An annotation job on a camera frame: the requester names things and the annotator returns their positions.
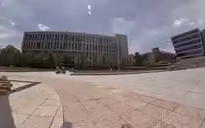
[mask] concrete ground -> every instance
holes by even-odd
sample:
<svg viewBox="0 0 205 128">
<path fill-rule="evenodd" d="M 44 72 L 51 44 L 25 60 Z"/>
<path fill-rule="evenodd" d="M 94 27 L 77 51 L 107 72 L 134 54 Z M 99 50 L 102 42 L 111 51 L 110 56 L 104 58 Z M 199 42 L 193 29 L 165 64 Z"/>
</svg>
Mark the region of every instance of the concrete ground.
<svg viewBox="0 0 205 128">
<path fill-rule="evenodd" d="M 205 109 L 205 68 L 148 74 L 72 76 L 69 78 Z"/>
<path fill-rule="evenodd" d="M 134 128 L 205 128 L 205 68 L 119 76 L 66 76 L 52 72 L 0 75 L 53 87 L 64 110 L 64 128 L 121 128 L 125 124 Z M 39 113 L 52 114 L 50 110 Z M 36 127 L 38 122 L 47 122 L 43 118 L 33 120 L 22 124 Z"/>
</svg>

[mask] plaza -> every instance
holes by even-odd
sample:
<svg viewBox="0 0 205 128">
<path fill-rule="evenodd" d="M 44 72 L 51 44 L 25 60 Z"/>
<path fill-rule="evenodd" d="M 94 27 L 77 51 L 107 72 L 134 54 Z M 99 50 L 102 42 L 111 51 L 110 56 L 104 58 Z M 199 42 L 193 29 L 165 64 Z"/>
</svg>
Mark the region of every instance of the plaza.
<svg viewBox="0 0 205 128">
<path fill-rule="evenodd" d="M 104 76 L 2 75 L 40 82 L 5 98 L 8 105 L 3 106 L 10 110 L 0 120 L 14 128 L 205 128 L 205 68 Z"/>
</svg>

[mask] blue sky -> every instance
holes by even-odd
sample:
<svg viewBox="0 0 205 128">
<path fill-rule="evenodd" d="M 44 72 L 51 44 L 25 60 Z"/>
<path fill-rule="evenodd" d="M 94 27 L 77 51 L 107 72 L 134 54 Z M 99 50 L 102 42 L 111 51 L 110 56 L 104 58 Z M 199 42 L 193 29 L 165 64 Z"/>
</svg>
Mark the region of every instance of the blue sky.
<svg viewBox="0 0 205 128">
<path fill-rule="evenodd" d="M 205 0 L 0 0 L 3 46 L 20 48 L 24 31 L 55 30 L 121 33 L 130 53 L 173 52 L 170 37 L 196 27 L 205 28 Z"/>
</svg>

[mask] tree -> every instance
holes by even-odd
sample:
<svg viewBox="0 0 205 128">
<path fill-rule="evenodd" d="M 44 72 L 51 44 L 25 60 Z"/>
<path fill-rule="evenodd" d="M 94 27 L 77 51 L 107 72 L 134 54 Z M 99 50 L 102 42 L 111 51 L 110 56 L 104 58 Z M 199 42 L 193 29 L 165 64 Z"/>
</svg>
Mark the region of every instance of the tree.
<svg viewBox="0 0 205 128">
<path fill-rule="evenodd" d="M 142 65 L 142 57 L 139 54 L 139 52 L 135 53 L 134 59 L 135 59 L 136 65 Z"/>
<path fill-rule="evenodd" d="M 5 66 L 18 65 L 20 59 L 20 51 L 12 45 L 8 45 L 1 51 L 0 64 Z"/>
</svg>

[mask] window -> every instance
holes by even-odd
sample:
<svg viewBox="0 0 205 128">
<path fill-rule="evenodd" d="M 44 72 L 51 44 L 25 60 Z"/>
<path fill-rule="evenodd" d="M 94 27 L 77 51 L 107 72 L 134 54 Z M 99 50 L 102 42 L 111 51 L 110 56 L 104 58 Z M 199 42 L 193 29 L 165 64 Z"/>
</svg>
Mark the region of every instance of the window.
<svg viewBox="0 0 205 128">
<path fill-rule="evenodd" d="M 75 50 L 77 50 L 77 43 L 75 43 Z"/>
<path fill-rule="evenodd" d="M 190 47 L 185 47 L 185 48 L 182 48 L 182 49 L 179 49 L 179 50 L 176 50 L 176 51 L 177 52 L 183 52 L 183 51 L 199 49 L 199 48 L 202 48 L 201 44 L 190 46 Z"/>
<path fill-rule="evenodd" d="M 64 45 L 64 44 L 63 44 Z M 63 49 L 63 45 L 62 45 L 62 43 L 60 43 L 60 49 Z"/>
<path fill-rule="evenodd" d="M 62 49 L 65 49 L 66 43 L 63 43 Z"/>
<path fill-rule="evenodd" d="M 39 49 L 41 47 L 41 44 L 38 42 L 37 43 L 37 49 Z"/>
<path fill-rule="evenodd" d="M 72 49 L 74 49 L 74 43 L 72 43 Z"/>
</svg>

